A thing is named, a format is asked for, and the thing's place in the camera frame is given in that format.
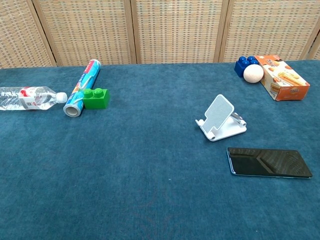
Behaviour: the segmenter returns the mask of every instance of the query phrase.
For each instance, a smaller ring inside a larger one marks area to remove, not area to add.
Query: cardboard box
[[[264,71],[261,83],[274,100],[302,100],[306,96],[310,84],[278,55],[254,57]]]

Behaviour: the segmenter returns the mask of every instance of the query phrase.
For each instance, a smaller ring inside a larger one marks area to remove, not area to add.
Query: woven screen
[[[310,49],[308,59],[320,60],[320,32]]]
[[[223,2],[227,7],[228,1],[132,0],[131,2],[138,63],[214,61]]]
[[[312,59],[317,59],[320,60],[320,46],[318,47],[317,51],[315,52],[314,56]]]
[[[130,1],[34,0],[34,4],[58,65],[85,66],[91,59],[104,65],[136,63]]]
[[[0,68],[53,66],[55,61],[32,4],[2,0]]]
[[[220,61],[272,54],[305,59],[319,16],[320,0],[230,0]]]

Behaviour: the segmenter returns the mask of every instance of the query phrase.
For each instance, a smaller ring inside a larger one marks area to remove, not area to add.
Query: phone screen
[[[228,147],[230,170],[235,175],[311,178],[297,150]]]

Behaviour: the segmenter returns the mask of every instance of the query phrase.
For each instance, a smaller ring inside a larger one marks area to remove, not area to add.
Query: lego stud
[[[96,88],[93,90],[94,97],[102,98],[104,96],[104,91],[101,88]]]
[[[241,63],[241,62],[243,62],[244,60],[246,60],[246,57],[245,56],[241,56],[241,57],[239,57],[239,62]]]
[[[251,60],[251,61],[250,61],[250,64],[259,64],[259,62],[254,59],[254,60]]]
[[[248,56],[247,60],[251,62],[252,60],[256,60],[256,58],[254,56]]]
[[[93,91],[90,88],[87,88],[83,91],[84,97],[89,99],[92,98],[94,96]]]
[[[243,61],[241,62],[241,64],[242,64],[242,66],[243,66],[244,68],[246,68],[246,67],[248,67],[248,66],[250,65],[250,62],[247,61],[247,60],[243,60]]]

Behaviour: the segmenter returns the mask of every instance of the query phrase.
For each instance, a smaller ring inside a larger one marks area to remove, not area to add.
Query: white phone stand
[[[234,112],[235,107],[219,94],[204,115],[206,120],[195,120],[207,139],[212,142],[228,138],[247,130],[247,123]]]

